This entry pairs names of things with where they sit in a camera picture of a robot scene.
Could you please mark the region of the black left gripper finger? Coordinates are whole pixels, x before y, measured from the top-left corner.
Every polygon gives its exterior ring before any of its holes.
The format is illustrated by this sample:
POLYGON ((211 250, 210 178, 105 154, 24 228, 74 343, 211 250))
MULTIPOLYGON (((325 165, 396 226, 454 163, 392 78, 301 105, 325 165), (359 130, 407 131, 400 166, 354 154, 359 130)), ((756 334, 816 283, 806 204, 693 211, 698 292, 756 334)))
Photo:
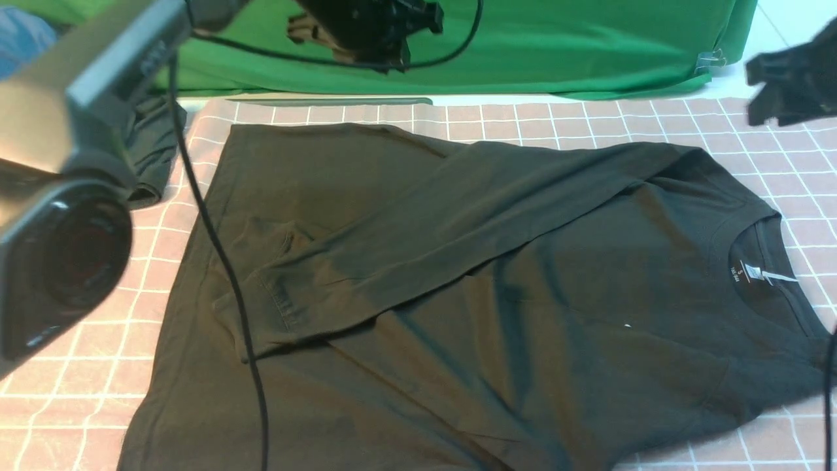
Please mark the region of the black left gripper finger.
POLYGON ((294 44, 319 44, 334 46, 332 36, 320 25, 316 18, 308 13, 300 13, 288 18, 286 36, 294 44))

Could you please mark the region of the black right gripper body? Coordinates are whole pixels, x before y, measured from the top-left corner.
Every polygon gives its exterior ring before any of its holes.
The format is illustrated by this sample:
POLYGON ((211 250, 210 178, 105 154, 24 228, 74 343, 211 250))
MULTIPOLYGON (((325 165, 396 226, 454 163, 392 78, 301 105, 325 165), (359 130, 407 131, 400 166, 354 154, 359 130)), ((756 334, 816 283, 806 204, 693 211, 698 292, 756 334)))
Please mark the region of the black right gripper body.
POLYGON ((836 114, 836 18, 813 39, 789 49, 790 122, 810 122, 836 114))

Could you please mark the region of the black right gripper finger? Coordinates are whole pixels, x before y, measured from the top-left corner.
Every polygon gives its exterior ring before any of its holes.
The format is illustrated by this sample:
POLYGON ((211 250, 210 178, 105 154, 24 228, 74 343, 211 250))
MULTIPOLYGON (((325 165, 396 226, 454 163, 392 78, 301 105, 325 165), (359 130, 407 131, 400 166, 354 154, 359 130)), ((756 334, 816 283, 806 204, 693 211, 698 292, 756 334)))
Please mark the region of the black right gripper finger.
POLYGON ((774 120, 778 126, 791 126, 793 116, 786 109, 784 92, 757 92, 747 105, 747 124, 764 126, 774 120))
POLYGON ((802 80, 808 71, 806 50, 782 50, 762 53, 745 64, 745 82, 757 84, 792 84, 802 80))

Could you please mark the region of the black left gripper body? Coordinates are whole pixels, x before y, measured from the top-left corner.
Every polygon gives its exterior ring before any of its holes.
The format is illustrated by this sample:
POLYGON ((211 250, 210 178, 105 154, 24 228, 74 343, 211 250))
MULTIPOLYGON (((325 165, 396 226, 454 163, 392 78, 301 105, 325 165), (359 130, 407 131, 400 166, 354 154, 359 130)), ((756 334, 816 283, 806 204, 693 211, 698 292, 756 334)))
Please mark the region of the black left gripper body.
POLYGON ((299 1, 332 36, 333 59, 372 65, 380 73, 409 68, 407 39, 421 31, 443 32, 443 9, 425 1, 299 1))

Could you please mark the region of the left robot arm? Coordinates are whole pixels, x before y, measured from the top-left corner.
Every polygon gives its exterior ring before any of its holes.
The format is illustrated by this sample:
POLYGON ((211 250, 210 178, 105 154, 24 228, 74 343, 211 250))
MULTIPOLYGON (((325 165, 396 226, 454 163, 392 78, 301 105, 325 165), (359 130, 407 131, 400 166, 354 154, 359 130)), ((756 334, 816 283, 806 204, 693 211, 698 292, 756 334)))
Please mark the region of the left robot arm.
POLYGON ((2 82, 2 376, 110 295, 138 179, 122 131, 192 35, 245 1, 117 1, 2 82))

